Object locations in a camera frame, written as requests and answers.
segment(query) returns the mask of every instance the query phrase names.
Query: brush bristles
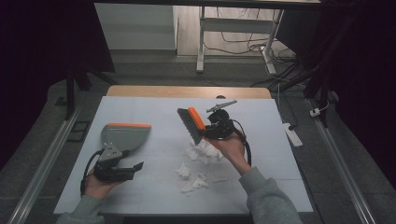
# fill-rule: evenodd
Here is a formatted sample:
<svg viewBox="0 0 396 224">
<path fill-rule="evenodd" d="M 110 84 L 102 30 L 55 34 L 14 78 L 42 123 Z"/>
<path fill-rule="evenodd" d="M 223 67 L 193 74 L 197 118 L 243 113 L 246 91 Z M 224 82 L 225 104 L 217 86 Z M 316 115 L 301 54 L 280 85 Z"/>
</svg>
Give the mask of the brush bristles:
<svg viewBox="0 0 396 224">
<path fill-rule="evenodd" d="M 202 136 L 199 134 L 198 128 L 194 120 L 192 119 L 189 110 L 179 108 L 177 110 L 177 113 L 180 116 L 181 120 L 183 121 L 184 125 L 186 126 L 187 130 L 189 131 L 195 145 L 198 145 L 202 140 Z"/>
</svg>

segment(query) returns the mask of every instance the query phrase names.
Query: white tabletop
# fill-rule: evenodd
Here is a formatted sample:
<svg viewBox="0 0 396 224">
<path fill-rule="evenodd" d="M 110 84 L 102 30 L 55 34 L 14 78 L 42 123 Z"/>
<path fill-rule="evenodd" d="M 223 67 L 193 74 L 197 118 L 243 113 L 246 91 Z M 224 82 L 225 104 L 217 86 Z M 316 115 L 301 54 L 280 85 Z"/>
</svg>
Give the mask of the white tabletop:
<svg viewBox="0 0 396 224">
<path fill-rule="evenodd" d="M 75 167 L 55 208 L 55 214 L 72 212 L 80 200 L 79 182 L 90 156 L 101 149 L 100 133 L 110 122 L 151 124 L 146 143 L 121 160 L 119 167 L 132 167 L 143 161 L 143 169 L 134 180 L 114 188 L 102 208 L 102 214 L 139 215 L 229 215 L 248 214 L 247 195 L 238 182 L 239 174 L 226 159 L 204 164 L 184 155 L 191 137 L 177 114 L 178 108 L 194 106 L 205 124 L 206 110 L 223 99 L 115 97 L 102 99 Z M 290 197 L 299 212 L 312 212 L 290 144 L 283 130 L 274 100 L 237 99 L 225 109 L 239 121 L 251 147 L 252 165 L 265 177 L 273 177 Z M 191 179 L 179 178 L 175 170 L 181 163 L 194 175 L 207 176 L 207 188 L 191 195 L 181 193 Z M 219 175 L 226 180 L 217 182 Z"/>
</svg>

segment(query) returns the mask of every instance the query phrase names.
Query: hand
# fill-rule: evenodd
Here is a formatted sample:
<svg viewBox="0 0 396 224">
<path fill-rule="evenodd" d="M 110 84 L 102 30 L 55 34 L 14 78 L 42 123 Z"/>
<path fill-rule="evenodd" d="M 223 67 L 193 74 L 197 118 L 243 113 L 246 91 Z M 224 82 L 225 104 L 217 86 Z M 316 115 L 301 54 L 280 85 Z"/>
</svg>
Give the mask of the hand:
<svg viewBox="0 0 396 224">
<path fill-rule="evenodd" d="M 84 194 L 103 200 L 107 194 L 117 185 L 123 182 L 102 182 L 93 174 L 93 169 L 90 170 L 87 176 Z"/>
<path fill-rule="evenodd" d="M 225 140 L 209 139 L 208 142 L 220 150 L 240 175 L 247 173 L 251 167 L 245 160 L 245 147 L 236 133 L 232 133 Z"/>
</svg>

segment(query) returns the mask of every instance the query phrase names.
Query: person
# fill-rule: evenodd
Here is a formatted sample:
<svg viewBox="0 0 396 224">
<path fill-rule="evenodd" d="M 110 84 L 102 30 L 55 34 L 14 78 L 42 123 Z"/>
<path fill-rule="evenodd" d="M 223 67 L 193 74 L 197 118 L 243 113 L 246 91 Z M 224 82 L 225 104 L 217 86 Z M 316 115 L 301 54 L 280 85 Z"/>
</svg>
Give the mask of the person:
<svg viewBox="0 0 396 224">
<path fill-rule="evenodd" d="M 226 140 L 208 140 L 218 148 L 241 175 L 239 182 L 247 193 L 247 208 L 255 224 L 302 224 L 289 197 L 276 185 L 273 178 L 264 178 L 257 167 L 251 167 L 245 159 L 245 147 L 233 133 Z M 94 175 L 87 177 L 85 194 L 74 212 L 62 214 L 57 224 L 105 223 L 98 216 L 102 200 L 120 183 L 103 183 Z"/>
</svg>

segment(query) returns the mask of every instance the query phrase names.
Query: sleeve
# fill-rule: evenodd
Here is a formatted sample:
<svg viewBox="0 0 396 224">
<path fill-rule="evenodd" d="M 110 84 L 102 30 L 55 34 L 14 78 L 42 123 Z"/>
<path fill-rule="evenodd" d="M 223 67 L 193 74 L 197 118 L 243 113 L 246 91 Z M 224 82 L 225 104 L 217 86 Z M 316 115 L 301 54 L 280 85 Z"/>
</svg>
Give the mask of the sleeve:
<svg viewBox="0 0 396 224">
<path fill-rule="evenodd" d="M 104 224 L 105 219 L 98 216 L 101 205 L 101 200 L 83 195 L 76 209 L 62 214 L 56 224 Z"/>
<path fill-rule="evenodd" d="M 247 192 L 247 208 L 255 224 L 302 224 L 289 197 L 277 187 L 273 178 L 265 179 L 257 167 L 239 179 Z"/>
</svg>

